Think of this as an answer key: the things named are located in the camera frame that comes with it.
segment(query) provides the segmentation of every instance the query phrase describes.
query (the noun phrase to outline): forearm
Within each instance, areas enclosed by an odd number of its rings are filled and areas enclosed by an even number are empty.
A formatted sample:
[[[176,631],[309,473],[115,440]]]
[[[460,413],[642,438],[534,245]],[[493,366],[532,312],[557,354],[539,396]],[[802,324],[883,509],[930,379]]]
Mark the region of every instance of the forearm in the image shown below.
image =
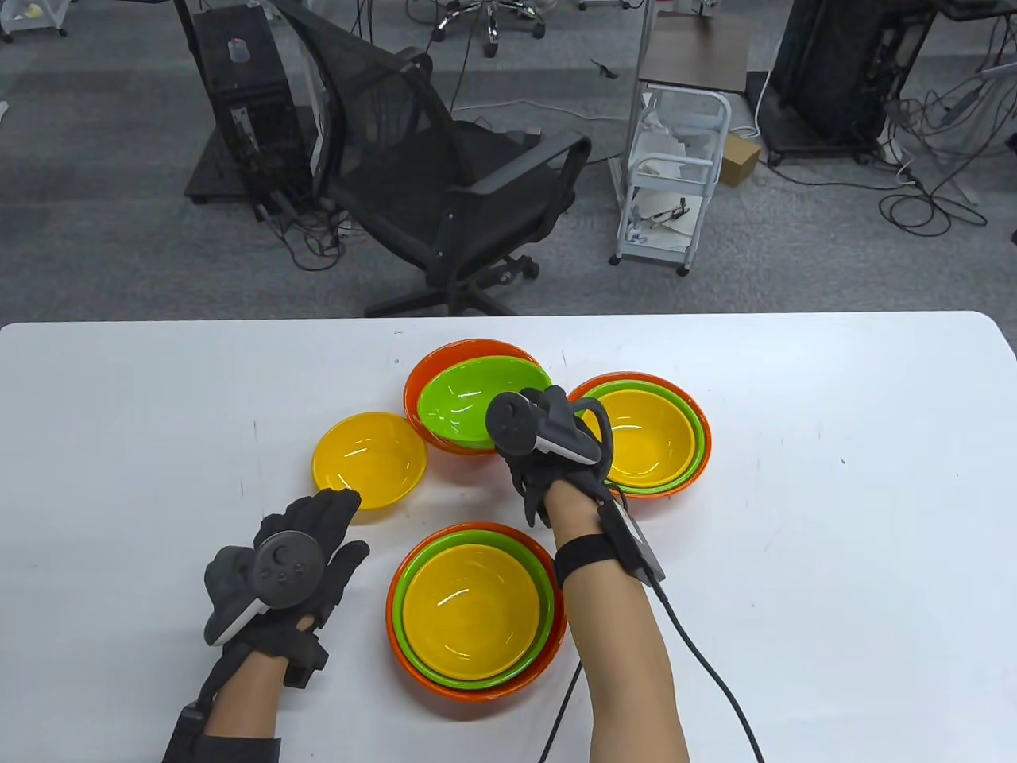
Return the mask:
[[[259,652],[247,657],[216,697],[205,736],[274,739],[286,667],[285,657]]]
[[[601,532],[594,502],[566,482],[544,504],[557,547]],[[643,585],[611,560],[570,575],[564,596],[593,704],[591,760],[687,761],[667,649]]]

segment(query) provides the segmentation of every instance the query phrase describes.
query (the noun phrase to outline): chair armrest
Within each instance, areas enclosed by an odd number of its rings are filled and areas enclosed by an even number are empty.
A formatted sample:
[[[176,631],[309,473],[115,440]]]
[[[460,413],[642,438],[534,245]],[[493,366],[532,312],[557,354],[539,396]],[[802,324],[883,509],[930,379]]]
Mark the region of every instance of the chair armrest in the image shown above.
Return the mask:
[[[411,45],[409,48],[403,48],[403,50],[396,54],[396,57],[412,63],[423,72],[426,79],[431,78],[431,72],[434,71],[434,63],[426,51]]]
[[[481,178],[468,188],[455,188],[454,191],[469,193],[477,196],[487,196],[495,191],[501,190],[508,183],[526,175],[528,172],[541,167],[552,159],[565,152],[580,152],[585,154],[583,163],[590,156],[592,143],[590,138],[579,132],[570,130],[559,135],[541,140],[526,154],[517,157],[503,167],[499,167],[487,177]]]

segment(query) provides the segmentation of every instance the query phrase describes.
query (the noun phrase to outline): hand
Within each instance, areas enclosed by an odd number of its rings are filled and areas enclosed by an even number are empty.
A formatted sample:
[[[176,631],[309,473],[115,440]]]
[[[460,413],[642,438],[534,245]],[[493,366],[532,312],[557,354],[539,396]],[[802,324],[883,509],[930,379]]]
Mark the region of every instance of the hand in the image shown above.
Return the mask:
[[[548,412],[549,416],[552,416],[557,422],[575,427],[577,435],[583,434],[597,442],[590,427],[575,415],[577,406],[570,405],[560,388],[551,387],[545,392],[523,390],[522,395]],[[589,465],[580,464],[554,453],[542,453],[538,450],[525,456],[513,456],[498,451],[512,472],[513,485],[523,496],[526,521],[530,527],[533,527],[538,516],[545,526],[551,526],[544,498],[551,485],[559,480],[572,484],[595,502],[611,500],[610,492],[604,485],[604,480],[611,470],[614,456],[612,438],[608,438],[606,444],[601,443],[600,450],[600,461]]]
[[[278,532],[299,530],[314,538],[324,557],[332,561],[308,598],[288,609],[273,609],[257,615],[230,644],[248,644],[264,654],[289,657],[296,665],[314,665],[316,669],[324,665],[327,653],[311,634],[327,622],[342,601],[350,577],[370,552],[362,540],[341,545],[359,508],[360,495],[355,491],[325,489],[295,501],[285,514],[272,514],[261,521],[261,528],[254,536],[255,548]]]

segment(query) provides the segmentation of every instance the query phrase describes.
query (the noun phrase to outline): green bowl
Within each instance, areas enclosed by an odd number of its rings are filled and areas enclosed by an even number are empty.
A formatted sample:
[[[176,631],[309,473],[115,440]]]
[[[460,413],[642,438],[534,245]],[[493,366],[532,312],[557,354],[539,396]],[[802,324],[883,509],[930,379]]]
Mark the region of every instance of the green bowl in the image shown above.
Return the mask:
[[[410,642],[406,638],[406,630],[403,628],[403,602],[406,599],[406,590],[410,587],[410,581],[413,580],[414,576],[420,572],[420,569],[425,564],[430,562],[437,554],[441,553],[441,551],[458,545],[465,545],[467,543],[480,543],[483,545],[493,546],[494,548],[498,548],[499,550],[510,554],[513,559],[523,565],[526,571],[530,574],[530,578],[533,579],[533,583],[537,587],[537,596],[540,599],[540,620],[537,623],[537,635],[534,638],[533,643],[530,644],[530,648],[527,649],[526,653],[520,657],[519,661],[507,670],[503,670],[497,676],[492,676],[489,679],[479,681],[461,681],[459,679],[450,679],[428,667],[410,647]],[[392,605],[392,624],[393,629],[396,631],[396,639],[399,641],[399,647],[403,650],[403,654],[406,655],[406,658],[410,660],[411,664],[417,668],[417,670],[430,681],[433,681],[435,684],[440,686],[447,687],[448,689],[459,689],[466,692],[492,689],[512,681],[517,676],[522,673],[526,670],[526,668],[533,664],[534,660],[536,660],[537,657],[540,656],[541,651],[543,651],[544,646],[547,644],[547,639],[551,635],[551,626],[554,624],[553,583],[550,578],[547,577],[547,571],[544,570],[544,566],[540,564],[540,560],[533,555],[533,552],[529,548],[515,538],[511,538],[507,535],[502,535],[499,532],[493,532],[491,530],[463,530],[462,532],[453,533],[452,535],[445,535],[444,537],[438,538],[417,554],[417,557],[410,563],[409,567],[406,568],[406,572],[403,573],[403,577],[400,578],[399,583],[396,586],[396,595],[393,598]]]
[[[685,418],[687,418],[693,425],[693,431],[696,434],[696,452],[693,454],[693,460],[685,470],[667,484],[660,485],[659,487],[629,487],[627,485],[618,486],[623,487],[625,492],[634,495],[656,495],[657,493],[668,492],[673,490],[675,487],[683,485],[696,475],[700,467],[703,465],[703,459],[706,458],[706,430],[703,429],[703,422],[700,421],[696,411],[693,410],[693,407],[689,405],[689,403],[670,390],[660,387],[659,385],[651,384],[650,382],[641,382],[639,379],[610,382],[602,387],[591,390],[587,393],[586,397],[599,400],[605,395],[609,395],[612,392],[620,392],[622,390],[641,390],[643,392],[649,392],[653,395],[662,397],[672,405],[677,406],[678,409],[685,414]]]
[[[551,379],[528,360],[491,356],[445,369],[424,388],[417,413],[435,436],[474,450],[494,447],[487,433],[487,406],[502,392],[528,387],[543,392]]]

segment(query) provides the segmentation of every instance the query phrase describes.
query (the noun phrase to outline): chair base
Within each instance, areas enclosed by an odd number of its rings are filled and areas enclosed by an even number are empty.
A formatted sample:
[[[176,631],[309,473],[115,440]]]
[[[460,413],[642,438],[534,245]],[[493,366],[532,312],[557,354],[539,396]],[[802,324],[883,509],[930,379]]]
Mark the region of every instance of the chair base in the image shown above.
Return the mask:
[[[537,278],[540,266],[532,257],[505,257],[502,265],[490,268],[476,278],[448,289],[427,288],[405,294],[402,297],[375,302],[364,310],[364,317],[387,317],[404,312],[424,310],[440,305],[448,306],[450,315],[462,315],[473,309],[484,315],[516,315],[507,305],[484,293],[496,285],[508,285],[522,275],[527,281]]]
[[[520,18],[535,21],[531,34],[540,40],[547,32],[544,18],[540,11],[530,4],[529,0],[450,0],[445,5],[444,17],[431,30],[431,40],[440,43],[445,38],[448,24],[467,13],[487,11],[487,42],[484,43],[484,55],[493,58],[498,52],[497,11],[504,10],[515,13]]]

